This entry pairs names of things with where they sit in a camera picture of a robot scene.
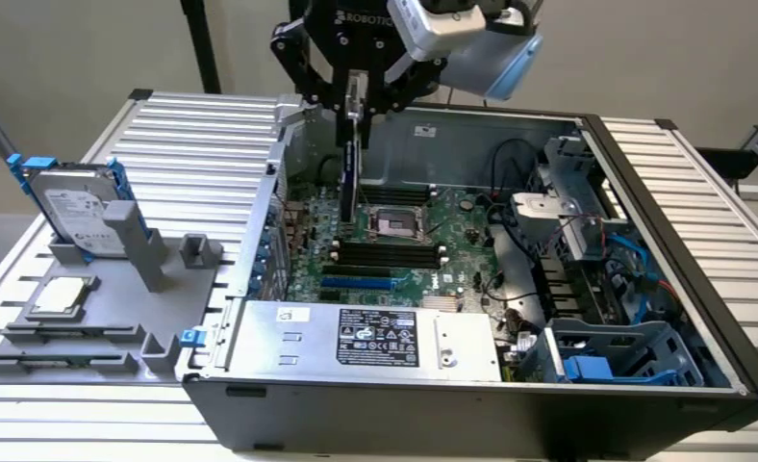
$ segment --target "white wall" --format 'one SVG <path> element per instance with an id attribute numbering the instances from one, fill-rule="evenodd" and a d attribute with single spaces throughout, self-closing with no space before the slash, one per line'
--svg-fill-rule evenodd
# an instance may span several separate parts
<path id="1" fill-rule="evenodd" d="M 226 90 L 289 91 L 267 48 L 287 0 L 207 3 Z M 545 49 L 509 106 L 667 117 L 698 144 L 742 140 L 758 0 L 545 3 Z M 201 90 L 178 0 L 0 0 L 0 121 L 23 152 L 79 158 L 137 87 Z"/>

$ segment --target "motherboard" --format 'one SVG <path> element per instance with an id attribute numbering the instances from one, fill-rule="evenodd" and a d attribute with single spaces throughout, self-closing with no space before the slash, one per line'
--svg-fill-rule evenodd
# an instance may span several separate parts
<path id="1" fill-rule="evenodd" d="M 366 188 L 357 219 L 342 223 L 334 189 L 293 188 L 287 300 L 487 312 L 482 278 L 498 265 L 481 202 L 463 189 L 383 197 Z"/>

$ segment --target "robotiq logo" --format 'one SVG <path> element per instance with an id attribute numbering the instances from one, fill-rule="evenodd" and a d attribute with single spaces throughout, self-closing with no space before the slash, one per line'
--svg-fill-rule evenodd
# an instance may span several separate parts
<path id="1" fill-rule="evenodd" d="M 355 22 L 359 24 L 370 24 L 371 26 L 394 27 L 394 21 L 387 16 L 343 12 L 342 10 L 337 11 L 337 22 L 339 24 L 343 22 Z"/>

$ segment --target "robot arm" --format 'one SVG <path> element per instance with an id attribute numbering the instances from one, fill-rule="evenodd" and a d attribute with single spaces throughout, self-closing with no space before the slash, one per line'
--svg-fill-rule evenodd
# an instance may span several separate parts
<path id="1" fill-rule="evenodd" d="M 373 118 L 402 111 L 441 76 L 445 85 L 507 99 L 541 43 L 541 5 L 542 0 L 311 0 L 303 16 L 277 27 L 271 50 L 305 100 L 337 115 L 343 221 L 357 207 Z M 333 67 L 330 82 L 311 65 L 309 41 Z M 479 78 L 490 69 L 501 75 Z"/>

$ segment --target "blue pcie slot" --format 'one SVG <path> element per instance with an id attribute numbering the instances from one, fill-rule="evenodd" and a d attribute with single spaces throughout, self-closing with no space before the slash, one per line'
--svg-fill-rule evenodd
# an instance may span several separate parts
<path id="1" fill-rule="evenodd" d="M 389 291 L 394 288 L 394 281 L 391 279 L 369 279 L 362 277 L 323 277 L 322 286 L 334 289 Z"/>

